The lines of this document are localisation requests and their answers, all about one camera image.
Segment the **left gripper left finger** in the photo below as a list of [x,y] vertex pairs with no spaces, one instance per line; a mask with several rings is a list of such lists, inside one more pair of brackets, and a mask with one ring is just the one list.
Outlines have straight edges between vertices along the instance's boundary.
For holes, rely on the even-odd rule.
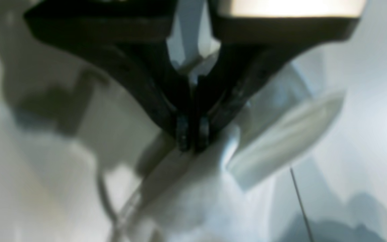
[[167,39],[176,0],[44,0],[24,19],[37,40],[108,73],[186,152],[191,146],[186,76],[173,67]]

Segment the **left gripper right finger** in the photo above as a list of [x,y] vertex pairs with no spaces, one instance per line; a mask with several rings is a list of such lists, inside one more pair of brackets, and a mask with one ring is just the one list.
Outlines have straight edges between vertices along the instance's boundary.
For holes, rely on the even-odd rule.
[[203,151],[273,75],[305,51],[347,40],[365,0],[209,0],[216,63],[195,90],[195,148]]

